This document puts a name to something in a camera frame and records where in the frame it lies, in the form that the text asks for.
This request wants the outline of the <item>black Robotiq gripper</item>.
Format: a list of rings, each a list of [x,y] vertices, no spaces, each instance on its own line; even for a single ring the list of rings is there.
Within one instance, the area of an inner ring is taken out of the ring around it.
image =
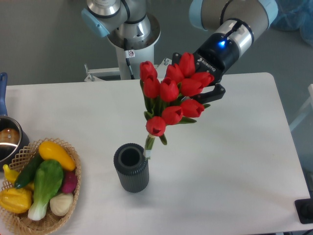
[[[222,33],[212,34],[194,53],[196,71],[207,71],[214,77],[211,86],[214,89],[210,92],[190,96],[191,99],[200,104],[210,103],[222,99],[225,88],[218,84],[222,76],[239,59],[239,49],[232,39],[225,37]],[[174,52],[172,65],[179,65],[182,54]]]

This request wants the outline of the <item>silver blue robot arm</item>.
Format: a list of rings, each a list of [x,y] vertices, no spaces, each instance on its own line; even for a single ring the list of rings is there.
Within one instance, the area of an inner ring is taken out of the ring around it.
[[[274,0],[195,0],[189,8],[190,23],[214,33],[194,52],[197,71],[214,76],[213,91],[198,94],[205,104],[225,93],[222,76],[272,24],[278,13]],[[98,37],[115,47],[122,80],[138,79],[139,64],[153,61],[160,37],[157,19],[143,0],[89,0],[82,19]]]

